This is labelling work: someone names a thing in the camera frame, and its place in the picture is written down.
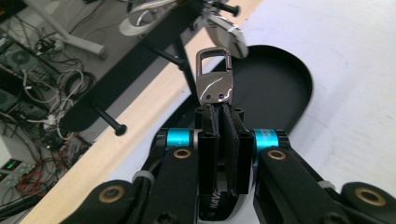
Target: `metal keychain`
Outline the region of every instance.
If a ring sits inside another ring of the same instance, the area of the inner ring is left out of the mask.
[[[202,74],[202,60],[216,56],[224,56],[225,71]],[[196,63],[196,89],[201,105],[230,104],[233,99],[233,68],[230,51],[225,48],[202,49],[197,53]]]

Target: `black tray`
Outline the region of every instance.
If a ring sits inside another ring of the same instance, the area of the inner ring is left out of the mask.
[[[223,71],[224,62],[214,71]],[[247,129],[280,129],[289,133],[312,94],[304,63],[283,49],[249,47],[246,59],[233,58],[233,105],[245,111]],[[196,99],[188,98],[164,128],[193,128]]]

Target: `white stand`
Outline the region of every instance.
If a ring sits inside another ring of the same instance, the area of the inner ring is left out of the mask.
[[[49,25],[58,33],[55,38],[62,40],[64,43],[73,45],[76,48],[87,50],[88,52],[98,55],[101,59],[106,57],[106,47],[98,45],[91,41],[82,39],[80,37],[70,35],[66,30],[59,25],[48,13],[40,6],[36,0],[23,0],[23,2],[29,6],[35,13],[40,15],[44,21],[48,22]]]

